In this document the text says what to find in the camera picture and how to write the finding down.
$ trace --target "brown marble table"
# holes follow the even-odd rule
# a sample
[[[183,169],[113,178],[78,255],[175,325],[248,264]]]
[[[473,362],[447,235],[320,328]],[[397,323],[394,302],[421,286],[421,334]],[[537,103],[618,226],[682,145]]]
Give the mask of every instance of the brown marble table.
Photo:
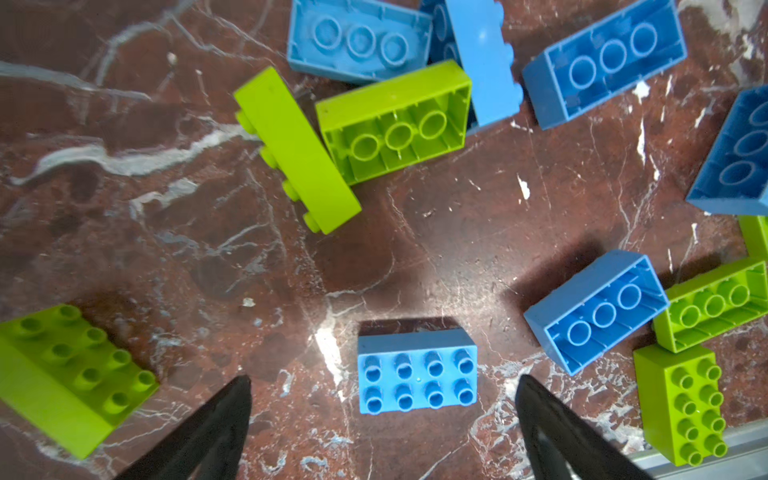
[[[416,0],[401,5],[415,7]],[[513,70],[628,5],[505,0]],[[530,372],[624,452],[646,448],[631,352],[570,377],[522,312],[602,253],[663,284],[746,255],[734,217],[684,202],[737,92],[766,81],[760,0],[683,0],[688,59],[554,130],[530,104],[466,149],[359,185],[327,237],[235,123],[273,65],[304,111],[348,87],[292,72],[289,0],[0,5],[0,319],[79,306],[162,386],[77,461],[0,406],[3,478],[112,478],[228,379],[253,380],[241,478],[520,478],[512,399]],[[359,414],[359,333],[463,326],[468,408]],[[768,416],[764,319],[705,343],[729,425]]]

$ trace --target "red-brown stone surface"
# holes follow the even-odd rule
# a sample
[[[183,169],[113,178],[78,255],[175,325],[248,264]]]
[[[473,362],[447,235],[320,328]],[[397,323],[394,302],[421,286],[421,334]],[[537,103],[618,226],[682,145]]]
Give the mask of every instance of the red-brown stone surface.
[[[516,78],[626,5],[504,0]],[[240,478],[520,478],[524,372],[644,448],[631,352],[650,327],[570,377],[522,313],[614,248],[646,253],[665,286],[746,255],[735,218],[684,196],[738,91],[766,81],[761,6],[683,0],[689,57],[647,95],[550,131],[525,103],[463,151],[355,187],[362,214],[323,237],[233,116],[233,90],[270,65],[312,122],[348,88],[288,68],[288,0],[6,0],[0,319],[73,303],[162,385],[83,462],[0,406],[0,476],[112,478],[241,373]],[[449,323],[478,344],[478,403],[360,415],[359,332]],[[767,337],[762,319],[705,343],[730,425],[768,416]]]

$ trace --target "toy brick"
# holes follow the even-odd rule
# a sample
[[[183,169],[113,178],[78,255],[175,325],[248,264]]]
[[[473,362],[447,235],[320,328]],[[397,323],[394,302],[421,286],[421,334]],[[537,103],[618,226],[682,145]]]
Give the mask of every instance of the toy brick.
[[[544,50],[523,69],[523,80],[547,130],[687,55],[675,1],[640,0]]]
[[[739,225],[750,257],[768,260],[768,219],[739,216]]]
[[[654,319],[660,345],[682,352],[768,314],[764,260],[745,258],[667,290],[670,308]]]
[[[463,329],[361,336],[360,413],[469,406],[477,401],[477,360]]]
[[[157,387],[73,306],[0,324],[0,399],[80,459]]]
[[[670,353],[658,345],[634,351],[643,432],[676,466],[697,466],[704,457],[728,453],[720,416],[722,370],[702,346]]]
[[[349,185],[464,147],[472,81],[455,61],[316,104],[320,131]]]
[[[730,109],[686,201],[712,214],[768,215],[768,85]]]
[[[286,175],[288,197],[304,202],[310,230],[331,233],[360,213],[360,203],[274,68],[262,71],[234,97],[243,109],[237,120],[264,142],[260,153],[266,164]]]
[[[293,0],[293,70],[367,84],[424,68],[432,16],[373,0]]]
[[[648,257],[613,250],[524,316],[549,358],[575,375],[668,306]]]
[[[523,88],[512,78],[515,52],[502,37],[502,4],[422,0],[421,10],[431,13],[434,22],[429,59],[454,59],[472,79],[468,134],[517,114]]]

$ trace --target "upside-down green brick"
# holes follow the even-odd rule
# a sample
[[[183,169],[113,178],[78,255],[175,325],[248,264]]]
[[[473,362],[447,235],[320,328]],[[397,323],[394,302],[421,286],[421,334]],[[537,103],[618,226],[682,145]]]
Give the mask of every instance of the upside-down green brick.
[[[768,221],[765,217],[739,216],[741,234],[750,257],[768,260]]]
[[[152,372],[60,305],[0,324],[0,399],[78,458],[157,390]]]
[[[349,185],[464,147],[472,80],[455,61],[357,88],[316,105]]]
[[[654,319],[660,345],[682,352],[768,314],[763,260],[745,258],[667,290],[670,307]]]
[[[328,157],[299,105],[272,67],[262,71],[234,94],[242,108],[237,121],[264,142],[261,157],[283,171],[283,189],[301,200],[313,232],[328,234],[361,211],[360,203]]]
[[[634,351],[634,368],[646,442],[676,466],[728,453],[714,352],[695,346],[671,353],[651,345]]]

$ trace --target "light blue building block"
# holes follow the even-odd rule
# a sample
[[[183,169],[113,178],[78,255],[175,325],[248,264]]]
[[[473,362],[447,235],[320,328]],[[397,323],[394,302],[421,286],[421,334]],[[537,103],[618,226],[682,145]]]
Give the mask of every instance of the light blue building block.
[[[424,68],[432,16],[373,0],[293,0],[288,64],[368,84]]]
[[[613,250],[527,312],[539,343],[575,375],[670,305],[647,256]]]
[[[686,200],[712,214],[768,216],[768,85],[743,91]]]
[[[688,56],[674,0],[640,0],[550,46],[523,69],[543,130]]]
[[[478,347],[464,329],[361,336],[360,413],[468,406],[477,401]]]
[[[453,58],[472,79],[468,134],[520,111],[523,88],[510,69],[515,53],[504,43],[504,8],[493,0],[422,0],[432,14],[434,34],[429,59]]]

